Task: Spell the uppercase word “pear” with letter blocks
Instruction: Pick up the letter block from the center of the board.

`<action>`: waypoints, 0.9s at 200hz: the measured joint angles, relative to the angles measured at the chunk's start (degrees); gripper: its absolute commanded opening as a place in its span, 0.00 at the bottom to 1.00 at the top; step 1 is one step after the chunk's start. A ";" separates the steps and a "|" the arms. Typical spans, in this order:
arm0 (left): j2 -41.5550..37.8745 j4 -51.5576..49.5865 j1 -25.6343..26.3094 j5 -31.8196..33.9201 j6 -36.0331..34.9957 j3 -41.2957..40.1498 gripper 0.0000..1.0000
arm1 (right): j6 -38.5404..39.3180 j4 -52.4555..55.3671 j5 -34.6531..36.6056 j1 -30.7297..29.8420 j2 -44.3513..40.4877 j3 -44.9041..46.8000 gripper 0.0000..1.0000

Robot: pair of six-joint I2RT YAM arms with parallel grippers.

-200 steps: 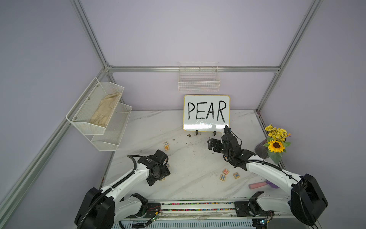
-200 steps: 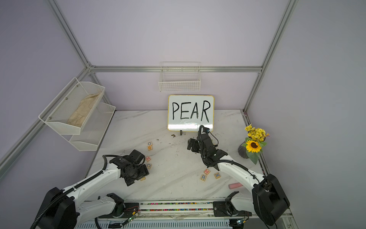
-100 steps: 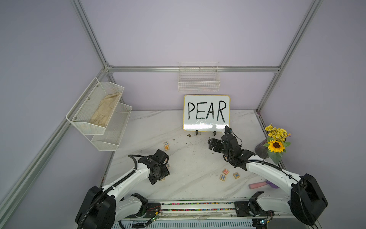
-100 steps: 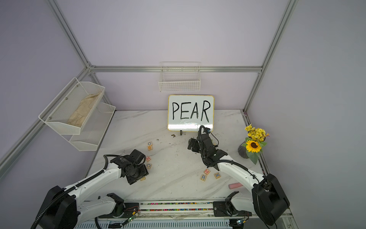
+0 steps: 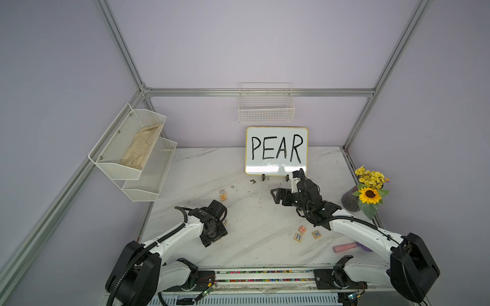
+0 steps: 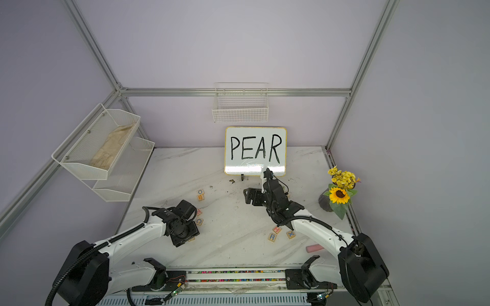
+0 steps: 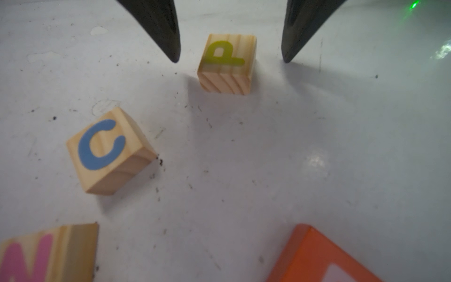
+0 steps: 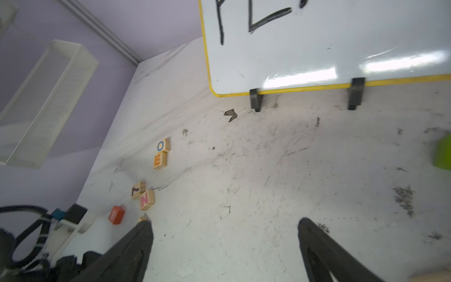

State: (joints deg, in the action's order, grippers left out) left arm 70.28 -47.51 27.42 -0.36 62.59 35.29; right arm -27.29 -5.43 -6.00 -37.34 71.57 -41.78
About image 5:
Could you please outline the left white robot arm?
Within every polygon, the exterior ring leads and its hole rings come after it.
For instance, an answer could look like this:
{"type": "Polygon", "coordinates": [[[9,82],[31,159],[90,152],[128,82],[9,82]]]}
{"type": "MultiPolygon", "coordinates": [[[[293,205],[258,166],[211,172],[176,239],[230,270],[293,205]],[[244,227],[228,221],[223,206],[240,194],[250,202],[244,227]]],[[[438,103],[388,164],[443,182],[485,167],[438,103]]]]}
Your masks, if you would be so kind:
{"type": "Polygon", "coordinates": [[[199,268],[186,258],[170,258],[186,244],[199,239],[209,247],[227,235],[224,220],[228,209],[219,201],[191,209],[177,207],[183,220],[167,232],[144,243],[125,245],[109,275],[107,305],[147,305],[154,295],[169,289],[191,291],[199,283],[199,268]]]}

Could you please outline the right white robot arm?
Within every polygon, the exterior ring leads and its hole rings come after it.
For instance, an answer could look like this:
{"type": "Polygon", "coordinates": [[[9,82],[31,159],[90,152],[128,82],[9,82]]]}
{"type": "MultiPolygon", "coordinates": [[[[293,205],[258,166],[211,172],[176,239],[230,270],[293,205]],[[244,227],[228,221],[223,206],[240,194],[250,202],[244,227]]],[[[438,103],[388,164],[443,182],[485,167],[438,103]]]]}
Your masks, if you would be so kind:
{"type": "Polygon", "coordinates": [[[382,263],[369,264],[343,256],[327,277],[328,283],[338,289],[353,284],[379,284],[392,287],[403,298],[421,305],[440,276],[440,269],[421,237],[379,228],[323,200],[319,187],[303,170],[293,172],[289,189],[272,189],[271,196],[276,204],[295,208],[311,225],[347,236],[381,257],[382,263]]]}

